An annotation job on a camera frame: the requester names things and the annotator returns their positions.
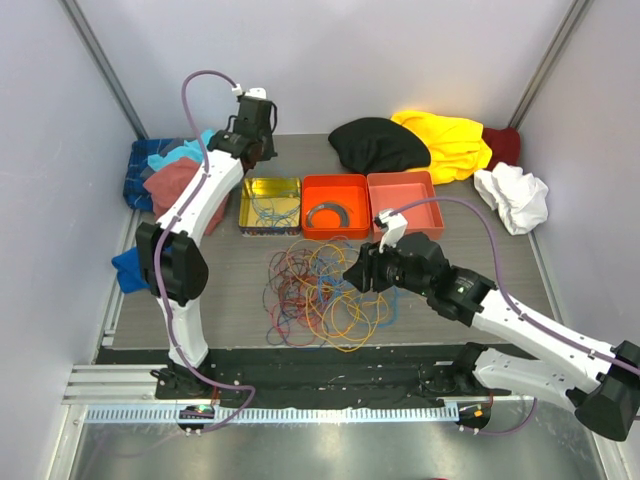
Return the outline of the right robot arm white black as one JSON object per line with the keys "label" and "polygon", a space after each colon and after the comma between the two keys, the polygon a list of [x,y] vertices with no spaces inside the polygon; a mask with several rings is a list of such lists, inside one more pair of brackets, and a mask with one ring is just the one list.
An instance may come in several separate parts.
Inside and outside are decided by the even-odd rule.
{"label": "right robot arm white black", "polygon": [[622,442],[639,415],[639,347],[614,346],[527,307],[495,282],[453,266],[422,233],[395,246],[361,246],[343,278],[359,292],[391,287],[423,297],[439,316],[497,336],[527,353],[512,357],[472,346],[451,371],[457,391],[507,390],[552,403],[592,432]]}

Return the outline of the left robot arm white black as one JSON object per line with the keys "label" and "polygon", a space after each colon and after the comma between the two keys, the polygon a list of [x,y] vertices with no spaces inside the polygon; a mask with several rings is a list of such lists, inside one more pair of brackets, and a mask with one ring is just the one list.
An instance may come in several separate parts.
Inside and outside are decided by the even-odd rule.
{"label": "left robot arm white black", "polygon": [[209,353],[200,307],[209,268],[200,244],[214,214],[246,171],[277,155],[276,123],[277,107],[265,89],[240,94],[238,111],[227,128],[199,143],[203,160],[178,199],[156,222],[143,222],[136,231],[141,274],[162,309],[169,358],[184,368],[178,386],[193,399],[205,397],[213,385],[212,373],[201,367]]}

